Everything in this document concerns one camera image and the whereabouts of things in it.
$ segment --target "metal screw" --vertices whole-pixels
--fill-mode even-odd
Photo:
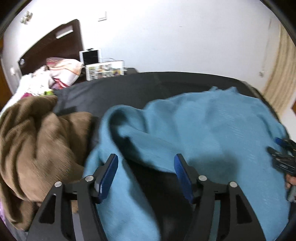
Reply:
[[[198,179],[201,180],[202,182],[204,182],[204,181],[207,180],[207,177],[204,176],[204,175],[200,175],[200,176],[198,177]]]
[[[232,188],[236,188],[236,187],[237,187],[237,183],[236,183],[236,182],[230,182],[229,185],[230,185]]]
[[[55,186],[56,188],[60,187],[61,185],[62,185],[62,182],[60,182],[60,181],[58,181],[58,182],[56,182],[56,183],[54,184],[54,186]]]
[[[87,182],[90,182],[90,181],[92,181],[93,179],[94,179],[94,177],[93,177],[92,175],[89,175],[89,176],[85,177],[85,180],[86,180]]]

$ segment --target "blue gripper pad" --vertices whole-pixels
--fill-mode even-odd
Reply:
[[[118,168],[118,157],[111,154],[105,165],[99,167],[100,174],[95,181],[95,189],[98,192],[98,198],[102,202],[109,193],[115,173]]]
[[[276,143],[276,144],[278,144],[278,145],[280,145],[281,147],[286,147],[286,143],[282,140],[282,139],[280,139],[280,138],[278,138],[278,137],[276,137],[275,139],[274,139],[274,142]]]
[[[189,167],[185,162],[181,154],[177,154],[174,157],[174,168],[176,175],[179,179],[179,183],[183,190],[184,197],[192,204],[193,203],[193,191],[192,191],[192,182],[190,177],[186,172],[186,168]]]

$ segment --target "light switch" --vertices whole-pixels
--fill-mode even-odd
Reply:
[[[99,12],[99,19],[98,21],[107,20],[107,12],[106,11],[100,11]]]

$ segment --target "white wall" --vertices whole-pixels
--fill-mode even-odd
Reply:
[[[296,100],[296,90],[294,91],[294,94],[290,99],[290,102],[286,110],[283,112],[282,116],[280,117],[280,119],[282,124],[286,127],[290,135],[290,138],[296,142],[296,115],[294,111],[291,109],[295,100]]]
[[[27,10],[33,18],[23,25],[20,18]],[[104,11],[107,20],[98,22]],[[18,67],[20,56],[41,37],[75,18],[80,20],[85,48],[101,48],[103,57],[125,60],[126,66],[140,72],[223,75],[259,90],[273,68],[279,44],[279,21],[259,0],[32,0],[4,35],[2,63],[13,92],[18,82],[9,69]]]

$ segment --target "pillow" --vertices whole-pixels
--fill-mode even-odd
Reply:
[[[51,57],[46,65],[55,84],[51,89],[62,89],[71,86],[79,77],[83,63],[76,59]]]

